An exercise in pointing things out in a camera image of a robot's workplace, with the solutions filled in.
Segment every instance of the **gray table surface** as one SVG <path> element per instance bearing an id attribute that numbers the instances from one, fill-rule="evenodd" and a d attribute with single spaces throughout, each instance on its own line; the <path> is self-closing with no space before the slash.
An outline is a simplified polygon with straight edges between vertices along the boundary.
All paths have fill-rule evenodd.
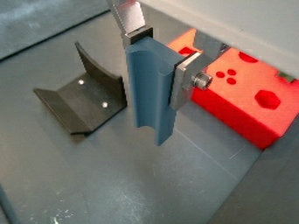
<path id="1" fill-rule="evenodd" d="M 299 116 L 262 154 L 210 224 L 299 223 Z"/>
<path id="2" fill-rule="evenodd" d="M 146 9 L 155 38 L 188 26 Z M 73 42 L 123 74 L 128 107 L 88 137 L 71 136 L 33 88 L 59 89 L 84 72 Z M 192 102 L 155 146 L 134 125 L 127 63 L 110 13 L 0 64 L 0 183 L 15 223 L 207 223 L 260 151 Z"/>
<path id="3" fill-rule="evenodd" d="M 0 0 L 0 59 L 108 10 L 106 0 Z"/>

